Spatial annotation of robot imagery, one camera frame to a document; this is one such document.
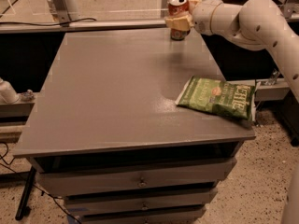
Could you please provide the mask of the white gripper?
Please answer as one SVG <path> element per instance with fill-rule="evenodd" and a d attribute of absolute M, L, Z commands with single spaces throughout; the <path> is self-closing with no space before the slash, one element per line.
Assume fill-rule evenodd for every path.
<path fill-rule="evenodd" d="M 201 35 L 214 35 L 212 19 L 216 9 L 222 4 L 221 0 L 189 0 L 191 15 L 165 17 L 165 24 L 170 29 L 189 31 L 192 28 Z"/>

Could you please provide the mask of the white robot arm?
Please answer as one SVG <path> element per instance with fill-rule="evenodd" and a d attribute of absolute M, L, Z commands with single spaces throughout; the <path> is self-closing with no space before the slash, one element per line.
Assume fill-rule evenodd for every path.
<path fill-rule="evenodd" d="M 189 1 L 189 9 L 166 24 L 202 35 L 221 35 L 241 48 L 266 49 L 298 92 L 298 35 L 272 0 L 249 0 L 243 6 L 220 0 Z M 219 195 L 193 224 L 298 224 L 299 150 L 287 129 L 265 110 L 257 138 L 240 148 L 238 164 L 219 184 Z"/>

